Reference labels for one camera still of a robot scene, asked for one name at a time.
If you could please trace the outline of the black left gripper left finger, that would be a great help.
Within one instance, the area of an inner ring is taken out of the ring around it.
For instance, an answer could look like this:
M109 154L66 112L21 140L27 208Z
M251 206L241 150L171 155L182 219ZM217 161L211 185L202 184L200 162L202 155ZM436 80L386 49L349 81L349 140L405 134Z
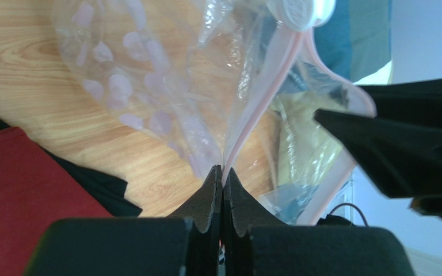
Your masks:
M67 218L41 237L25 275L217 275L220 167L166 217Z

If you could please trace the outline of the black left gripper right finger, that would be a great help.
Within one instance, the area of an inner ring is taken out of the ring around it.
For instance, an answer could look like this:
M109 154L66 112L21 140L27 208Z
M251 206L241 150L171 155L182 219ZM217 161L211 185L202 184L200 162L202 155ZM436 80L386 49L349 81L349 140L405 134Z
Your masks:
M269 213L230 171L223 189L227 275L413 275L388 230L290 226Z

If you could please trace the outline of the blue beige checked pillow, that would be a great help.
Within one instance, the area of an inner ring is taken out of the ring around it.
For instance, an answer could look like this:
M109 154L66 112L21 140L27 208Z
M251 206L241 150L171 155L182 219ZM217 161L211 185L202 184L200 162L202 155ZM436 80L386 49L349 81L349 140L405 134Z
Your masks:
M337 1L328 22L314 30L327 68L359 85L390 83L392 9L392 1Z

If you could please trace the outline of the black folded cloth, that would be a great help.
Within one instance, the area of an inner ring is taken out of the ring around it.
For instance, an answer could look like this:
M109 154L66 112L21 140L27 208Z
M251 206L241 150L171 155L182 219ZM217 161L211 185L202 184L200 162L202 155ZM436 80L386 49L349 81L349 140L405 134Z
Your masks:
M11 218L138 217L127 182L60 158L0 119L0 214Z

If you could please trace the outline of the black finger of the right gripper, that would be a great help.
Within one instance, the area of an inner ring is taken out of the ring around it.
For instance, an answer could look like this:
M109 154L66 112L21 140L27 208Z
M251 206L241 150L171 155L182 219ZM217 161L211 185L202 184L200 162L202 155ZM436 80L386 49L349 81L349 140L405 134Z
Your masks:
M390 198L442 197L442 128L317 110L314 120L339 140Z

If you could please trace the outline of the dark red folded cloth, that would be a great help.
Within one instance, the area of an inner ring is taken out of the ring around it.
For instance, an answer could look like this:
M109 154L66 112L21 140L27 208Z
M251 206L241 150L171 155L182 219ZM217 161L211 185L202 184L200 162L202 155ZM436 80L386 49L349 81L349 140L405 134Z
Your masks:
M0 130L0 275L21 275L54 222L109 212L18 127Z

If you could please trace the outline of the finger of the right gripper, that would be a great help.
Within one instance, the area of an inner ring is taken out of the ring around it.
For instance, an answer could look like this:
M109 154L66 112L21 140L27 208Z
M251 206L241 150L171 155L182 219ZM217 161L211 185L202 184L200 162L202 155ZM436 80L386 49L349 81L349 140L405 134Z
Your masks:
M442 79L395 85L361 85L378 117L442 129Z

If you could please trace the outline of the clear zip top bag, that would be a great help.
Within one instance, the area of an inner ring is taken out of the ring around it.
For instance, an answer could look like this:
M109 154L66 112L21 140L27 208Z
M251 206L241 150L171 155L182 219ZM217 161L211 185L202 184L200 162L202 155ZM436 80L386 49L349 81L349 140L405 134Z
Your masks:
M334 1L55 1L63 61L122 124L163 140L198 178L247 178L287 224L315 224L355 162L314 120L374 117L371 97L328 69L315 45Z

